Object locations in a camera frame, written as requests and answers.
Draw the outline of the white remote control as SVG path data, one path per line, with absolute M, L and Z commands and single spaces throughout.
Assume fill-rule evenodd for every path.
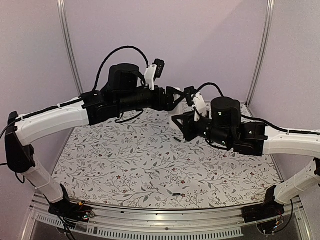
M 184 92 L 179 87 L 174 87 L 176 90 L 176 93 L 174 94 L 174 100 L 180 100 L 180 102 L 177 104 L 177 106 L 172 111 L 173 116 L 182 115 L 183 114 L 183 103 L 184 100 Z

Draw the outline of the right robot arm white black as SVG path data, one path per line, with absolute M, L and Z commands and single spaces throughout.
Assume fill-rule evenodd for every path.
M 230 97 L 211 101 L 211 113 L 205 102 L 196 96 L 193 110 L 171 116 L 170 120 L 182 132 L 186 141 L 203 138 L 212 148 L 246 156 L 297 155 L 312 157 L 312 161 L 290 179 L 270 187 L 259 206 L 262 218 L 269 218 L 293 197 L 320 182 L 320 133 L 318 131 L 284 129 L 270 122 L 246 117 L 243 123 L 240 102 Z

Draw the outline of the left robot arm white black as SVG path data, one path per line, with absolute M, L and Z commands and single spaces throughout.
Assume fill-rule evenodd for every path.
M 173 111 L 185 95 L 177 88 L 154 84 L 163 68 L 164 64 L 159 60 L 148 66 L 145 73 L 134 64 L 113 65 L 101 90 L 86 92 L 71 101 L 29 114 L 12 112 L 4 132 L 9 169 L 29 180 L 63 217 L 70 217 L 75 211 L 74 205 L 64 188 L 36 160 L 32 143 L 67 129 L 119 118 L 125 112 L 147 108 Z

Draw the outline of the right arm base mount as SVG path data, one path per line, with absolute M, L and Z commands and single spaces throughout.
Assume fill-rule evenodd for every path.
M 241 216 L 245 223 L 256 222 L 285 213 L 284 206 L 281 204 L 256 204 L 245 206 L 241 209 Z

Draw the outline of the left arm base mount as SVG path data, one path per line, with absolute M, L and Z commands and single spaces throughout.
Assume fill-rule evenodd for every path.
M 86 205 L 85 201 L 72 203 L 65 199 L 50 203 L 48 212 L 74 222 L 88 222 L 95 216 L 93 208 Z

